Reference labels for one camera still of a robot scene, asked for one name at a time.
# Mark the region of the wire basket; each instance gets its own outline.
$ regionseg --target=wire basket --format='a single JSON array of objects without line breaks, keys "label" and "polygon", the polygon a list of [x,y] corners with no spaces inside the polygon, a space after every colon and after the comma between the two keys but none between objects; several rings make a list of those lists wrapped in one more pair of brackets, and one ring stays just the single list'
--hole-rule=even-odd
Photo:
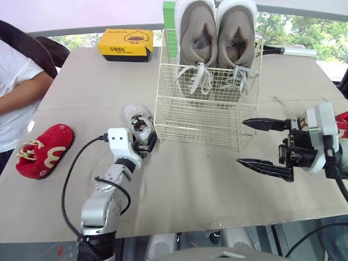
[{"label": "wire basket", "polygon": [[197,70],[177,64],[176,46],[175,30],[165,30],[154,117],[158,138],[224,145],[241,151],[256,135],[242,122],[257,115],[262,37],[256,35],[250,69],[206,68],[193,93]]}]

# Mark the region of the white tabletop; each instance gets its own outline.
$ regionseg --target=white tabletop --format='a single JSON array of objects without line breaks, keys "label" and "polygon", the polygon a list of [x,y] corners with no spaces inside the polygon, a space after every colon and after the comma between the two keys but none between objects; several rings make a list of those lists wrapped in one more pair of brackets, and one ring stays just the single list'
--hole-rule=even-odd
[{"label": "white tabletop", "polygon": [[[149,63],[108,62],[96,48],[73,51],[34,115],[34,128],[20,141],[35,139],[55,123],[71,126],[76,139],[51,176],[22,177],[11,157],[0,176],[0,243],[68,241],[60,196],[77,151],[110,127],[125,127],[126,104],[141,103],[153,112],[159,49]],[[311,58],[266,55],[259,116],[286,119],[331,101],[336,114],[348,103]],[[263,176],[236,158],[278,161],[278,145],[287,134],[258,132],[241,152],[228,147],[165,140],[135,172],[132,205],[122,216],[118,237],[196,231],[348,213],[334,180],[295,170],[295,182]],[[67,213],[80,226],[80,211],[91,194],[93,177],[113,162],[108,144],[91,145],[80,157],[67,187]]]}]

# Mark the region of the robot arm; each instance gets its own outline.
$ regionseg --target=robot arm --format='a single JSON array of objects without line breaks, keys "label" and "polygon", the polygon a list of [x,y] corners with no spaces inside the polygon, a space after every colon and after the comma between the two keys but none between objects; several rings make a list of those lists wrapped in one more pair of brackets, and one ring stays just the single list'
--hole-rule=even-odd
[{"label": "robot arm", "polygon": [[267,160],[237,159],[252,170],[288,182],[294,181],[294,167],[301,167],[311,175],[325,169],[326,177],[334,178],[330,167],[334,161],[342,177],[348,171],[347,142],[346,139],[338,139],[337,123],[330,102],[308,109],[298,119],[281,121],[256,118],[245,120],[243,124],[262,131],[289,131],[288,137],[278,148],[279,163],[285,166],[277,166]]},{"label": "robot arm", "polygon": [[144,148],[141,148],[139,154],[134,151],[137,148],[132,147],[133,137],[127,128],[109,129],[108,140],[115,164],[96,178],[94,191],[82,208],[83,241],[79,244],[78,260],[95,260],[86,241],[102,260],[114,260],[116,229],[120,215],[130,204],[127,188],[133,172],[142,164]]}]

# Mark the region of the beige sneaker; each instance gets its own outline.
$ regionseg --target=beige sneaker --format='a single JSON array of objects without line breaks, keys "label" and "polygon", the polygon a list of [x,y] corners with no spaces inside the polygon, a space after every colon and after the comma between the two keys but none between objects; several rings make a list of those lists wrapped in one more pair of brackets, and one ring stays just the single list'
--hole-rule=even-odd
[{"label": "beige sneaker", "polygon": [[[216,13],[217,67],[250,68],[254,59],[257,7],[254,0],[224,0]],[[214,98],[217,101],[237,102],[244,90],[247,73],[233,77],[228,73],[215,76]]]},{"label": "beige sneaker", "polygon": [[207,67],[216,65],[217,29],[213,0],[179,0],[175,6],[178,42],[177,63],[188,65],[177,72],[177,84],[185,98],[206,100],[213,76]]}]

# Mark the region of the shoe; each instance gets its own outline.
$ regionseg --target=shoe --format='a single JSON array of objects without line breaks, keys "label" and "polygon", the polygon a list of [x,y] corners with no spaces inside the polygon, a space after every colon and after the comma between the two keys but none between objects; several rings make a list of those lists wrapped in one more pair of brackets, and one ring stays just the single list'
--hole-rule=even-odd
[{"label": "shoe", "polygon": [[217,101],[237,102],[241,94],[248,94],[247,73],[240,70],[238,75],[236,66],[250,68],[252,65],[256,19],[254,0],[224,0],[217,8],[217,67],[235,69],[235,75],[221,72],[215,76],[214,98]]},{"label": "shoe", "polygon": [[123,111],[135,139],[141,145],[148,145],[155,132],[153,118],[146,107],[140,104],[127,105]]},{"label": "shoe", "polygon": [[23,144],[17,171],[27,177],[48,177],[74,142],[74,131],[65,124],[56,124],[42,135]]},{"label": "shoe", "polygon": [[214,0],[179,0],[175,5],[178,42],[177,63],[187,65],[177,72],[177,83],[185,98],[207,100],[218,53]]}]

